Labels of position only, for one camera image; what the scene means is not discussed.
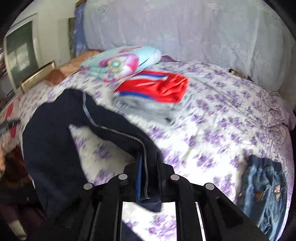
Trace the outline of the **blue patterned fabric hanging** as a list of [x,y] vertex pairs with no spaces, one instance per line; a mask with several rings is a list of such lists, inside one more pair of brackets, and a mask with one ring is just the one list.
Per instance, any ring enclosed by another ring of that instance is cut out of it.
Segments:
[[79,56],[82,52],[88,49],[85,35],[84,35],[84,8],[86,2],[80,3],[74,11],[75,25],[74,25],[74,53]]

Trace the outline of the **floral turquoise pink folded quilt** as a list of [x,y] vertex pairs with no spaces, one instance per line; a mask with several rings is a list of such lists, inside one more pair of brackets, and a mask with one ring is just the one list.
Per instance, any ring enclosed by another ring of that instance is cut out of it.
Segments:
[[162,58],[151,46],[123,46],[96,54],[81,63],[81,70],[105,82],[118,81],[155,65]]

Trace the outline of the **window with white frame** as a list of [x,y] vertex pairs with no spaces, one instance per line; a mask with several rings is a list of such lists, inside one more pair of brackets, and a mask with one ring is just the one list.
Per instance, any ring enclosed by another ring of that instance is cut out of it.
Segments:
[[23,80],[43,66],[38,15],[30,15],[13,24],[4,37],[3,47],[8,77],[16,92]]

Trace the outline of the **gold picture frame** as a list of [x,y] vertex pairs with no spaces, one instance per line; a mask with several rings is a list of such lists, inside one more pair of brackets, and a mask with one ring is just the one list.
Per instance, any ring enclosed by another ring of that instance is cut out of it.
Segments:
[[53,60],[53,61],[47,63],[46,65],[42,66],[38,70],[36,70],[29,77],[27,77],[25,80],[23,80],[22,83],[20,84],[22,92],[23,93],[28,92],[35,85],[37,85],[38,83],[43,81],[44,78],[55,68],[56,68],[56,63]]

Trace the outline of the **navy blue pants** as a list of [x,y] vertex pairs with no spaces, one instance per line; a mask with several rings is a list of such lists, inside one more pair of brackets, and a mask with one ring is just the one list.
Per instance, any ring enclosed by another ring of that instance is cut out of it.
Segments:
[[132,155],[142,155],[141,198],[138,204],[160,212],[157,154],[159,148],[140,128],[120,114],[95,103],[75,89],[37,108],[23,131],[23,158],[46,214],[60,211],[87,182],[69,126],[86,126],[99,138]]

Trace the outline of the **blue denim jeans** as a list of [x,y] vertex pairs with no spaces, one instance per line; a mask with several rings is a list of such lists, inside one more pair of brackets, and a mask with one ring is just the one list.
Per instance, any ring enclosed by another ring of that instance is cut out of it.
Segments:
[[287,209],[287,180],[281,163],[249,156],[237,206],[269,240],[277,240]]

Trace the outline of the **brown orange pillow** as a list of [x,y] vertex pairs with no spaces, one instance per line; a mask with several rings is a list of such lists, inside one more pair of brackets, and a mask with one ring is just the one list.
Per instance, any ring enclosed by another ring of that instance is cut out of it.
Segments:
[[86,50],[82,52],[79,56],[71,59],[68,63],[65,63],[53,69],[49,74],[46,75],[44,81],[48,85],[58,85],[67,77],[79,71],[82,62],[102,52],[102,50]]

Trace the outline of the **red blue folded garment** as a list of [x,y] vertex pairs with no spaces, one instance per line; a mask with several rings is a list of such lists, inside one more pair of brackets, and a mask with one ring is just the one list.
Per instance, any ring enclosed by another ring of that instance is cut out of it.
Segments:
[[114,93],[119,96],[136,96],[163,103],[179,103],[189,79],[180,73],[141,71],[125,80]]

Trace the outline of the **grey folded garment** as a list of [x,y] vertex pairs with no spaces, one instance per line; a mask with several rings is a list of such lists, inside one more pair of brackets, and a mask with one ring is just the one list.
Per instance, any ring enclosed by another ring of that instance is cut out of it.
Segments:
[[178,103],[165,103],[133,95],[116,95],[113,104],[124,114],[133,114],[167,126],[176,124],[191,103],[192,95],[185,94]]

